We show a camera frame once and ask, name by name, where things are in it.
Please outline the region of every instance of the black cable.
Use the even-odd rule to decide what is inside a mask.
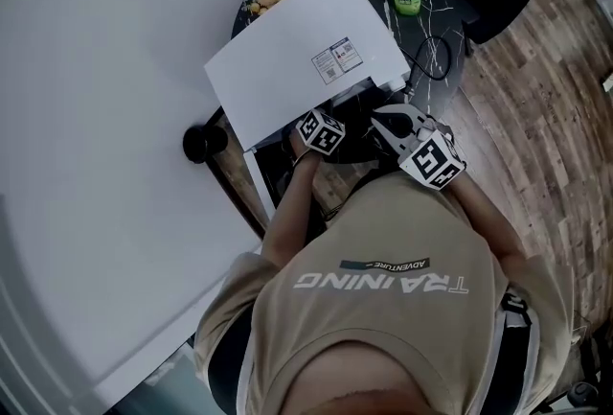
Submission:
[[[445,49],[445,50],[446,50],[446,52],[447,52],[447,67],[445,68],[444,73],[442,73],[440,76],[435,76],[433,73],[428,72],[428,71],[427,71],[427,70],[426,70],[426,69],[425,69],[425,68],[424,68],[424,67],[423,67],[423,66],[422,66],[422,65],[421,65],[421,64],[418,62],[418,57],[420,56],[421,49],[423,48],[423,46],[424,46],[424,45],[425,45],[427,42],[429,42],[430,40],[433,40],[433,39],[438,39],[438,40],[439,40],[439,41],[440,41],[440,42],[443,44],[444,49]],[[422,71],[422,73],[423,73],[424,75],[426,75],[428,78],[430,78],[432,81],[442,81],[442,80],[444,80],[444,79],[447,77],[447,75],[449,74],[449,71],[451,70],[451,47],[449,47],[449,43],[448,43],[448,42],[447,42],[447,41],[446,41],[444,38],[442,38],[441,36],[438,36],[438,35],[430,35],[429,37],[427,37],[427,38],[426,38],[426,39],[425,39],[425,40],[424,40],[424,41],[423,41],[423,42],[420,44],[420,46],[418,47],[418,50],[417,50],[417,52],[416,52],[416,54],[415,54],[415,57],[411,56],[411,55],[410,55],[408,52],[406,52],[406,51],[405,51],[405,50],[404,50],[402,47],[400,47],[399,45],[398,45],[398,47],[399,47],[400,51],[401,51],[401,52],[404,54],[404,56],[405,56],[406,58],[409,58],[410,60],[412,60],[412,61],[413,61],[413,65],[411,66],[411,74],[409,75],[409,79],[408,79],[408,80],[407,80],[407,82],[406,82],[406,83],[407,83],[407,85],[408,85],[409,87],[412,87],[412,86],[413,86],[413,84],[411,83],[411,79],[413,78],[413,73],[415,72],[415,66],[418,66],[418,67],[419,67],[419,69]],[[438,45],[437,45],[437,46],[434,48],[434,51],[435,51],[435,52],[433,53],[433,56],[435,56],[435,55],[437,54],[437,53],[436,53],[436,49],[437,49],[437,48],[438,48]]]
[[[328,222],[329,220],[332,220],[338,214],[338,211],[341,210],[343,205],[345,205],[345,202],[343,202],[342,204],[338,204],[336,207],[334,207],[334,208],[330,209],[329,211],[327,211],[324,214],[324,221]]]

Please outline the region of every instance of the beige t-shirt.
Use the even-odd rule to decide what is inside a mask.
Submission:
[[[200,322],[196,363],[205,369],[224,330],[255,301],[247,414],[279,413],[300,370],[348,340],[394,357],[433,408],[467,414],[510,282],[540,323],[529,413],[568,356],[572,269],[533,257],[507,278],[453,198],[395,173],[352,196],[330,229],[282,270],[259,255],[240,256]]]

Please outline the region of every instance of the barcode label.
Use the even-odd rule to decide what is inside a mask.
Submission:
[[[338,80],[345,73],[362,64],[362,58],[347,37],[328,47],[311,61],[325,84]]]

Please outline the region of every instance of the wooden floor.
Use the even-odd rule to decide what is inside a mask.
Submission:
[[[475,47],[443,116],[529,253],[574,267],[576,324],[588,330],[613,306],[613,93],[600,84],[611,70],[613,29],[594,0],[531,0]],[[219,164],[265,224],[234,144]],[[366,170],[326,165],[317,198],[334,207]],[[574,352],[560,387],[579,377]]]

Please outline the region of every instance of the black strap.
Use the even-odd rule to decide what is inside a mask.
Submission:
[[[524,387],[532,325],[528,304],[512,292],[506,292],[501,307],[505,311],[521,314],[527,327],[516,328],[505,324],[496,368],[481,415],[512,415],[519,406]]]
[[[211,361],[208,378],[213,399],[226,415],[237,415],[237,391],[240,368],[251,334],[253,304],[240,314],[219,340]]]
[[[598,346],[598,355],[601,360],[601,382],[598,386],[599,407],[598,414],[611,413],[613,399],[611,398],[611,390],[613,389],[613,353],[609,347],[607,333],[611,327],[610,320],[607,320],[594,332],[594,339]]]

